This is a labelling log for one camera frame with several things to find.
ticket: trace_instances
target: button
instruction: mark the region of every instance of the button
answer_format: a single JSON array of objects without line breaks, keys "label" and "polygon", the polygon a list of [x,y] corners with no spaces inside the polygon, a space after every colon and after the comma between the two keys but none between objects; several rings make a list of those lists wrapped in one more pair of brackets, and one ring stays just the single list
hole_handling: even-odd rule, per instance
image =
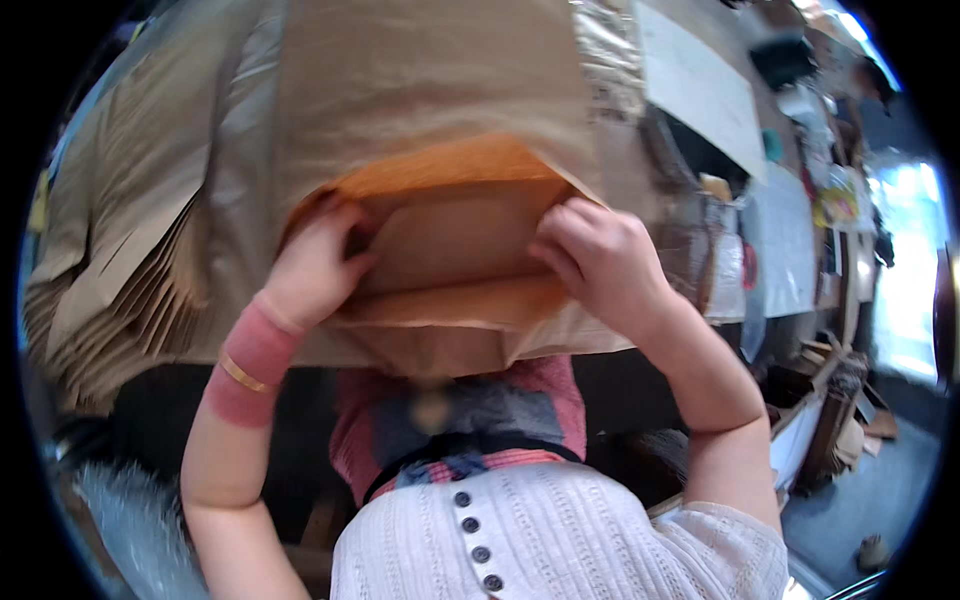
[{"label": "button", "polygon": [[463,526],[464,531],[466,531],[469,534],[476,533],[476,531],[480,529],[480,521],[473,518],[472,516],[468,516],[467,518],[465,518],[464,522],[461,523],[461,525]]},{"label": "button", "polygon": [[488,591],[500,591],[503,589],[503,580],[496,575],[488,575],[484,577],[483,587]]},{"label": "button", "polygon": [[470,551],[470,556],[478,563],[485,563],[490,559],[490,548],[487,546],[477,546]]}]

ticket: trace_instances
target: bangle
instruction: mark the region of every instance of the bangle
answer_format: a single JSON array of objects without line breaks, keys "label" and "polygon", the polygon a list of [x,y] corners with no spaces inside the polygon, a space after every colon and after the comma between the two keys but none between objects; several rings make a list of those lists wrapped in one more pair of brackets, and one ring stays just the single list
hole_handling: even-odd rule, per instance
[{"label": "bangle", "polygon": [[275,386],[257,381],[247,375],[243,369],[240,369],[240,367],[233,362],[233,359],[227,356],[227,352],[222,348],[220,349],[220,366],[224,368],[224,371],[226,371],[229,376],[233,377],[237,383],[245,388],[249,388],[260,394],[267,394],[275,389]]}]

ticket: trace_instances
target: hair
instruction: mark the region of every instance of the hair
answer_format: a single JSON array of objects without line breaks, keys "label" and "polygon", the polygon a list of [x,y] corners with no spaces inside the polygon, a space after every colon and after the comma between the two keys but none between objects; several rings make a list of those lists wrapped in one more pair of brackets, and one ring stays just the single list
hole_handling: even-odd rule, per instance
[{"label": "hair", "polygon": [[880,96],[880,102],[883,103],[883,107],[886,109],[887,116],[890,116],[890,101],[894,99],[897,92],[890,86],[890,81],[887,80],[886,73],[883,72],[880,65],[876,64],[876,60],[871,57],[864,57],[860,63],[860,67],[867,77],[870,78],[871,83],[873,83]]}]

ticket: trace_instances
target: paper bag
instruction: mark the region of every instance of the paper bag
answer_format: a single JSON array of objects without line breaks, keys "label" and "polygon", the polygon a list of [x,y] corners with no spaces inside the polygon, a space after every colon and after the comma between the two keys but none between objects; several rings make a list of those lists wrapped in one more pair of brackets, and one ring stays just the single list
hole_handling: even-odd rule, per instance
[{"label": "paper bag", "polygon": [[599,202],[508,134],[492,133],[371,163],[307,196],[301,219],[331,194],[363,206],[379,256],[324,327],[394,374],[501,371],[569,302],[527,254],[543,213],[572,196]]}]

